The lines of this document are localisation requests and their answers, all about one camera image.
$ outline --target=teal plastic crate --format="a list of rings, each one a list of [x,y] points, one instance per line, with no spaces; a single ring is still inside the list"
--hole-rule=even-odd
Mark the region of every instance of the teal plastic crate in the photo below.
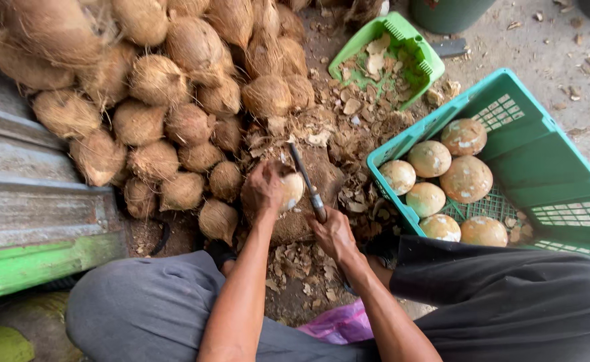
[[[532,245],[521,247],[590,255],[590,164],[508,69],[495,71],[368,156],[381,194],[403,216],[404,232],[425,236],[419,217],[404,204],[404,196],[395,195],[378,168],[404,159],[414,144],[461,118],[479,120],[487,129],[487,145],[477,157],[492,170],[494,187],[475,203],[447,199],[441,213],[460,223],[475,215],[502,221],[516,218],[516,210],[521,210],[534,228]]]

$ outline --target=pink plastic bag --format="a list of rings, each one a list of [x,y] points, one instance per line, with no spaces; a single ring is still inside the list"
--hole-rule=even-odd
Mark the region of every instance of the pink plastic bag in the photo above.
[[[371,323],[366,316],[361,299],[353,304],[327,310],[297,329],[322,342],[334,345],[345,345],[373,338]]]

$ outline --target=green plastic crate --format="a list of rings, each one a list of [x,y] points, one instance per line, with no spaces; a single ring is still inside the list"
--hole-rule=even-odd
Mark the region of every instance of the green plastic crate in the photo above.
[[[521,210],[534,228],[532,245],[521,247],[590,255],[590,164],[508,69],[495,71],[367,158],[381,194],[402,214],[404,232],[424,236],[419,217],[403,196],[395,195],[378,167],[403,158],[414,144],[461,118],[477,119],[487,128],[487,145],[477,157],[492,170],[494,187],[476,203],[447,199],[441,213],[460,223],[475,215],[516,218]]]
[[[445,72],[445,64],[440,60],[440,57],[431,45],[427,43],[420,33],[400,13],[390,12],[387,16],[375,18],[364,25],[344,45],[335,59],[333,59],[328,66],[328,72],[333,78],[339,80],[345,86],[349,83],[354,83],[361,89],[365,89],[367,84],[371,84],[378,90],[377,97],[380,97],[384,84],[393,83],[394,80],[383,78],[383,80],[375,82],[373,79],[365,77],[361,71],[352,70],[351,78],[344,81],[339,65],[353,55],[360,53],[360,49],[363,46],[382,37],[385,30],[391,35],[391,45],[387,49],[385,57],[397,59],[398,51],[403,48],[405,53],[408,54],[405,62],[411,63],[410,66],[403,68],[403,78],[409,82],[415,92],[399,108],[400,111],[403,111],[424,94],[436,79],[442,76]],[[363,62],[366,58],[366,53],[359,54],[358,58]]]

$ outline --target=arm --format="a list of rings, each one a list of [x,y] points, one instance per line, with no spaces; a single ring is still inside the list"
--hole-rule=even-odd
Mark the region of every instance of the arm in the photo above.
[[[275,169],[255,168],[243,189],[252,195],[256,216],[234,268],[226,278],[205,326],[197,361],[254,361],[263,322],[266,268],[272,228],[283,190]]]
[[[380,282],[355,245],[348,218],[338,210],[326,207],[328,220],[324,225],[308,217],[322,250],[341,268],[351,287],[364,302],[375,342],[384,362],[441,361],[438,352],[413,323],[395,298]]]

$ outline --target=black pants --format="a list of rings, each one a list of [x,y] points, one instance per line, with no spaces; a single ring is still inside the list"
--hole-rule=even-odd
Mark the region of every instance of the black pants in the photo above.
[[[224,281],[205,252],[114,261],[71,292],[67,333],[97,362],[194,361]],[[444,361],[590,362],[590,257],[404,236],[390,287],[439,306],[415,323]],[[379,355],[372,340],[329,345],[265,318],[257,360]]]

